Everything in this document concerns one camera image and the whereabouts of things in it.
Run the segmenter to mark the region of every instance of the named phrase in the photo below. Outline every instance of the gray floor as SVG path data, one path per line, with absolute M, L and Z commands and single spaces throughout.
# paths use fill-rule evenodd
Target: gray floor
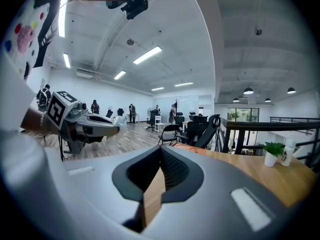
M 107 138 L 104 137 L 102 142 L 86 144 L 81 154 L 70 155 L 68 159 L 80 160 L 86 158 L 106 157 L 139 150 L 147 146 L 157 145 L 159 141 L 158 133 L 152 131 L 151 129 L 146 130 L 146 128 L 147 123 L 145 122 L 136 123 L 135 126 L 128 124 L 127 132 L 117 143 L 112 142 L 112 140 L 107 140 Z M 34 136 L 34 134 L 31 132 L 26 132 L 25 134 Z M 42 146 L 54 148 L 57 150 L 57 154 L 60 154 L 57 135 L 46 136 L 45 142 L 41 136 L 34 137 Z M 63 142 L 63 150 L 68 150 L 65 141 Z

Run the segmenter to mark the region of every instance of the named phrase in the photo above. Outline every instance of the plastic bottle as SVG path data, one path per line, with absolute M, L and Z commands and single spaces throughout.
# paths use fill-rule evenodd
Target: plastic bottle
M 296 142 L 292 138 L 288 138 L 285 142 L 285 147 L 281 157 L 280 164 L 282 166 L 289 166 L 292 160 L 293 154 L 295 152 L 295 147 L 296 147 Z

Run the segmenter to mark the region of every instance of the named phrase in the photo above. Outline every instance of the wooden tabletop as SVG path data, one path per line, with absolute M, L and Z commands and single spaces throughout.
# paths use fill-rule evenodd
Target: wooden tabletop
M 274 167 L 267 167 L 264 164 L 264 156 L 220 153 L 181 143 L 175 143 L 173 147 L 219 159 L 239 168 L 273 192 L 287 207 L 303 200 L 310 193 L 317 178 L 311 169 L 296 158 L 292 159 L 288 167 L 279 163 L 276 163 Z M 147 224 L 160 210 L 161 194 L 165 191 L 164 175 L 160 169 L 144 193 L 144 210 Z

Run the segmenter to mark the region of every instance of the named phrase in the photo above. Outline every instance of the potted plant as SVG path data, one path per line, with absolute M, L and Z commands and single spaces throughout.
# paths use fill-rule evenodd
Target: potted plant
M 262 148 L 266 151 L 264 158 L 264 165 L 268 167 L 273 167 L 278 159 L 278 156 L 282 155 L 284 152 L 282 143 L 266 142 L 265 146 Z

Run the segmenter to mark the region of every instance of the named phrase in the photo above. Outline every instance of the white ceiling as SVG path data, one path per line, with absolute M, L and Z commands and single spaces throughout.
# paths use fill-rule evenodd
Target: white ceiling
M 62 54 L 68 53 L 72 67 L 94 71 L 98 81 L 139 91 L 164 87 L 156 93 L 170 92 L 184 82 L 214 86 L 211 43 L 195 0 L 149 0 L 149 9 L 134 20 L 127 20 L 120 8 L 77 0 L 66 11 L 65 38 L 57 35 L 46 54 L 55 68 L 64 67 Z M 128 39 L 134 40 L 133 46 L 127 45 Z M 162 52 L 133 63 L 156 46 Z M 114 80 L 120 71 L 127 74 Z
M 297 94 L 319 82 L 317 49 L 304 19 L 290 0 L 218 0 L 224 63 L 218 103 L 230 104 L 246 87 L 257 104 Z M 261 35 L 255 34 L 258 27 Z

